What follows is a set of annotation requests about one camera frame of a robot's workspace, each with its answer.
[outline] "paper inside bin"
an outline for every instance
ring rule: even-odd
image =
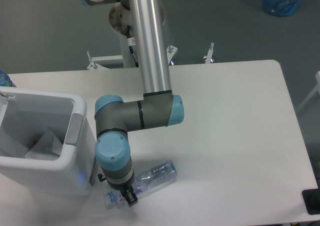
[[[39,141],[25,154],[25,159],[57,160],[63,144],[53,132],[47,130]]]

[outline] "aluminum arm tube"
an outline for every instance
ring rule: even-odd
[[[160,0],[129,0],[144,92],[171,90]]]

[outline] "metal bracket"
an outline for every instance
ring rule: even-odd
[[[123,64],[124,60],[122,55],[104,56],[104,57],[91,57],[90,52],[86,52],[89,59],[89,65],[86,67],[88,70],[107,69],[101,65],[115,65]]]
[[[6,93],[1,92],[1,90],[0,90],[0,96],[4,97],[4,98],[6,98],[6,99],[8,99],[8,98],[15,98],[15,96],[10,96],[10,95],[8,95],[8,94],[6,94]]]
[[[304,100],[298,105],[296,108],[296,112],[298,113],[302,108],[313,98],[315,95],[320,95],[320,85],[317,84],[304,98]]]
[[[215,59],[213,58],[214,46],[215,46],[215,43],[212,42],[207,55],[203,56],[203,60],[205,64],[213,64],[215,62]]]
[[[175,56],[175,54],[177,53],[178,48],[175,46],[170,45],[167,49],[166,49],[166,55],[168,57],[168,64],[169,65],[175,65],[175,62],[173,61],[173,57]]]

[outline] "white label sticker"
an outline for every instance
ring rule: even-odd
[[[136,39],[134,37],[128,38],[129,46],[136,45]]]

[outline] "gray floor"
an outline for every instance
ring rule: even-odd
[[[262,0],[162,0],[167,44],[177,64],[201,63],[210,42],[217,62],[280,62],[296,106],[320,70],[320,0],[274,17]],[[108,22],[111,5],[79,0],[0,0],[0,68],[8,73],[83,70],[92,56],[120,54]]]

